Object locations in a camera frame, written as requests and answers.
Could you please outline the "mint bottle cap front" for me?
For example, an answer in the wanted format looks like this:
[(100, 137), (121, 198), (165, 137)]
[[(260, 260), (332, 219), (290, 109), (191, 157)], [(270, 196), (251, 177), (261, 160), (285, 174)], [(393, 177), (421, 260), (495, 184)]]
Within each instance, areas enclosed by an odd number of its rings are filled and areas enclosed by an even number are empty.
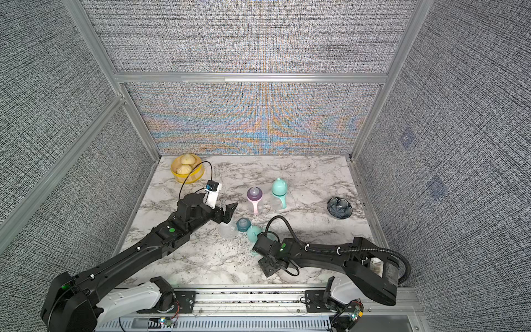
[(277, 178), (272, 184), (272, 193), (275, 196), (285, 196), (288, 191), (288, 186), (286, 181), (282, 178)]

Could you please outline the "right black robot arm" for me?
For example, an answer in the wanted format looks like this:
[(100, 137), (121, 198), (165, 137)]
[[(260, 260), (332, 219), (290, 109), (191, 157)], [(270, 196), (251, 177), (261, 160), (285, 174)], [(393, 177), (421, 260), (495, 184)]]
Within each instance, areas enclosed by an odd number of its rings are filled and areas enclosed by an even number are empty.
[(387, 306), (396, 304), (398, 286), (407, 278), (400, 275), (397, 254), (362, 237), (332, 246), (300, 244), (293, 238), (278, 242), (260, 234), (253, 250), (261, 256), (259, 265), (267, 277), (290, 266), (334, 271), (346, 275), (367, 298)]

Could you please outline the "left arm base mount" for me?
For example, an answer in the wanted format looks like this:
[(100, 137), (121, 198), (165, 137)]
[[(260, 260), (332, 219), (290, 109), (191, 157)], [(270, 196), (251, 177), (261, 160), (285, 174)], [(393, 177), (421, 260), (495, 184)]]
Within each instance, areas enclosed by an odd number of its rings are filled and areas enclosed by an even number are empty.
[(175, 314), (192, 313), (196, 302), (196, 291), (175, 290), (172, 295), (162, 295), (154, 308), (143, 309), (137, 313)]

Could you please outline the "purple nipple collar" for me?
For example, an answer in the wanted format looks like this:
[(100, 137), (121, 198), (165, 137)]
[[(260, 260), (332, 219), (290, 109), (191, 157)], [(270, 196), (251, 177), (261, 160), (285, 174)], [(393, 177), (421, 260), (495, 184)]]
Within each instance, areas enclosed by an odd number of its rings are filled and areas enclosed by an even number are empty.
[(262, 190), (258, 187), (252, 187), (246, 193), (248, 200), (252, 202), (260, 201), (263, 195)]

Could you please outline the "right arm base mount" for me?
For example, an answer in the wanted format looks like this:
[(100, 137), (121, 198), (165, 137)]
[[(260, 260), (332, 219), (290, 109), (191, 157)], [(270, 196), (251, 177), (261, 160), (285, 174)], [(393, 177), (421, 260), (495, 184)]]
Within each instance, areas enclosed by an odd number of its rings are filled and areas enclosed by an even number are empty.
[(332, 313), (344, 308), (344, 304), (325, 296), (324, 290), (306, 290), (300, 302), (306, 306), (308, 313)]

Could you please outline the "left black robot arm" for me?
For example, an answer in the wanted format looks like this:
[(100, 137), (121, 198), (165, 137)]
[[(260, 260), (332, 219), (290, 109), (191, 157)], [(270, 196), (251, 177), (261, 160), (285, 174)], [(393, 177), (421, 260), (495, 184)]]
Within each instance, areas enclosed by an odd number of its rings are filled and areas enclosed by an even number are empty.
[(47, 331), (94, 331), (129, 313), (174, 310), (174, 288), (163, 277), (153, 277), (128, 291), (115, 293), (114, 289), (189, 242), (192, 233), (207, 222), (231, 222), (237, 203), (210, 207), (204, 198), (204, 194), (186, 195), (178, 200), (177, 210), (167, 220), (127, 250), (77, 275), (58, 275), (51, 282), (40, 313)]

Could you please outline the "clear baby bottle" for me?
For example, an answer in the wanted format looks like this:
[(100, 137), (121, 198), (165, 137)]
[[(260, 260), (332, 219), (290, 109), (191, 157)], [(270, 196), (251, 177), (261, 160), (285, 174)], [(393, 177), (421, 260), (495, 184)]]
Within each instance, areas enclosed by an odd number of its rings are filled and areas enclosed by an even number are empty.
[(273, 195), (271, 197), (271, 208), (274, 211), (281, 211), (283, 210), (283, 201), (279, 197), (276, 197)]

